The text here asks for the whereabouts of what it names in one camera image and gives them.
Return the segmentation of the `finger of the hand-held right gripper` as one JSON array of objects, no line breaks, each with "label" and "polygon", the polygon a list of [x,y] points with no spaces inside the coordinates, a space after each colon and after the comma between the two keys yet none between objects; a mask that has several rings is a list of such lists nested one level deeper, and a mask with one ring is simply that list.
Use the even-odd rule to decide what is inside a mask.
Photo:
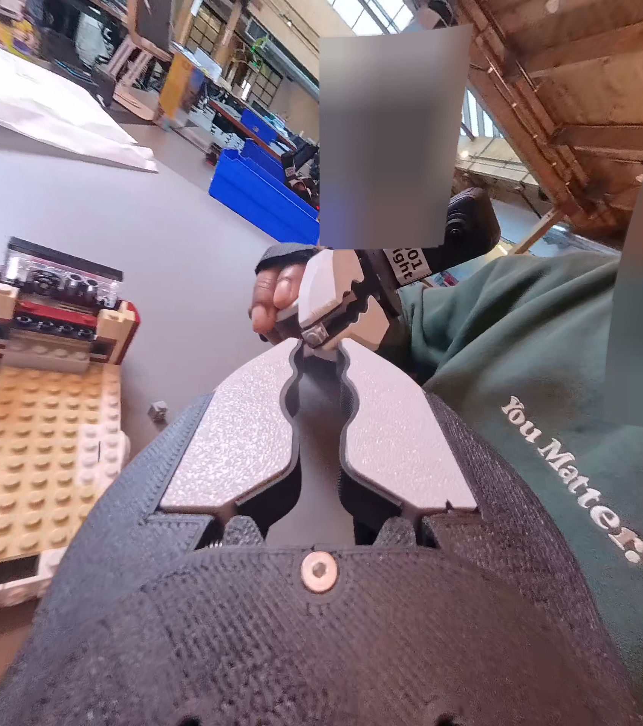
[{"label": "finger of the hand-held right gripper", "polygon": [[368,296],[363,310],[353,314],[351,321],[345,323],[339,332],[330,334],[318,351],[333,352],[340,341],[349,339],[377,352],[388,331],[389,319],[386,312],[374,296]]},{"label": "finger of the hand-held right gripper", "polygon": [[306,265],[297,318],[303,335],[357,335],[366,313],[364,272],[354,250],[323,249]]}]

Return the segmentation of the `person's right hand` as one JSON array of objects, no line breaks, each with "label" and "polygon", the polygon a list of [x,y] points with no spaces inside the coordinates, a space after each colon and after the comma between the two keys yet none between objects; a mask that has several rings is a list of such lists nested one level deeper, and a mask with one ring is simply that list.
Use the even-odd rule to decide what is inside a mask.
[{"label": "person's right hand", "polygon": [[297,300],[305,267],[305,263],[297,263],[269,267],[257,273],[248,316],[253,331],[271,345],[284,340],[276,329],[276,317]]}]

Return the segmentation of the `white paper bag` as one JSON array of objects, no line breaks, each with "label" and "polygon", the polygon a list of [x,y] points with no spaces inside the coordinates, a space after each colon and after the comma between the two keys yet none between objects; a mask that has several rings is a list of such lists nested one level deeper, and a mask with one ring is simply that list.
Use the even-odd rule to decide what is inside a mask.
[{"label": "white paper bag", "polygon": [[153,151],[88,91],[0,48],[0,126],[82,158],[156,173]]}]

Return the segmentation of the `toy brick truck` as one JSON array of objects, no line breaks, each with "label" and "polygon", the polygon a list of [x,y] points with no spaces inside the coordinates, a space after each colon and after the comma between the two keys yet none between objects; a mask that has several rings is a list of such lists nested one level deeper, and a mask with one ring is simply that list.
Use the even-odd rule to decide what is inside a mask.
[{"label": "toy brick truck", "polygon": [[[0,263],[0,609],[44,596],[125,466],[121,371],[141,323],[116,269],[10,237]],[[17,333],[90,342],[81,375],[2,365]]]}]

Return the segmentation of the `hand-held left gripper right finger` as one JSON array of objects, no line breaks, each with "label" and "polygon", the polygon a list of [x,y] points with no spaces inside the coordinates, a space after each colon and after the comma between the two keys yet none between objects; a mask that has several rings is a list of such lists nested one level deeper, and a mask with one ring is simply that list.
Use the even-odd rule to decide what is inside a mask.
[{"label": "hand-held left gripper right finger", "polygon": [[422,388],[360,343],[339,343],[351,411],[340,465],[401,513],[473,512],[477,503]]}]

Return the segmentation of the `person's right forearm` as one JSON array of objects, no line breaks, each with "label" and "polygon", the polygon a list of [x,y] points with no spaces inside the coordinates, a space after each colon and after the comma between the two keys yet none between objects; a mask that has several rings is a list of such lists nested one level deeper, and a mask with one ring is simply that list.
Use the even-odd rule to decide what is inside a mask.
[{"label": "person's right forearm", "polygon": [[524,341],[540,343],[564,316],[613,292],[620,257],[594,251],[540,258],[509,255],[453,287],[403,294],[407,369],[429,384],[444,366],[500,361]]}]

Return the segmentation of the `light grey long brick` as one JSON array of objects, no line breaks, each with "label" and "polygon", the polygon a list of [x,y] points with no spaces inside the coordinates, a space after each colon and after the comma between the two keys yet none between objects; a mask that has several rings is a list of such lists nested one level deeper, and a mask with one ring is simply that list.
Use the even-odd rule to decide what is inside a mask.
[{"label": "light grey long brick", "polygon": [[81,375],[90,365],[91,347],[86,341],[22,332],[8,339],[1,362],[11,368]]}]

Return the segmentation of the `blue bin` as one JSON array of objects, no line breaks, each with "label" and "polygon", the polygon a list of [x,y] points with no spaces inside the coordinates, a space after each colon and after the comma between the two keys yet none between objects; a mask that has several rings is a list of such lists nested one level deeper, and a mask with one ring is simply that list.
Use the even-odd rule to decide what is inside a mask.
[{"label": "blue bin", "polygon": [[288,140],[283,134],[277,132],[276,129],[267,123],[264,118],[256,114],[253,110],[245,107],[241,112],[239,120],[242,131],[246,135],[250,135],[254,140],[262,141],[268,147],[281,149],[277,153],[296,150],[294,144]]},{"label": "blue bin", "polygon": [[317,211],[237,150],[220,153],[209,195],[277,242],[319,241]]}]

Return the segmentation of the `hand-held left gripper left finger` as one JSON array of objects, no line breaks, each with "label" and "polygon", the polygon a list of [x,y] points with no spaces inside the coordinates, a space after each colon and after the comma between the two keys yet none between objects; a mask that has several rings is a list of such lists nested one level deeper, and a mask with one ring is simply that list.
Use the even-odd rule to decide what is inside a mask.
[{"label": "hand-held left gripper left finger", "polygon": [[301,340],[287,339],[212,394],[160,499],[163,513],[282,518],[301,491]]}]

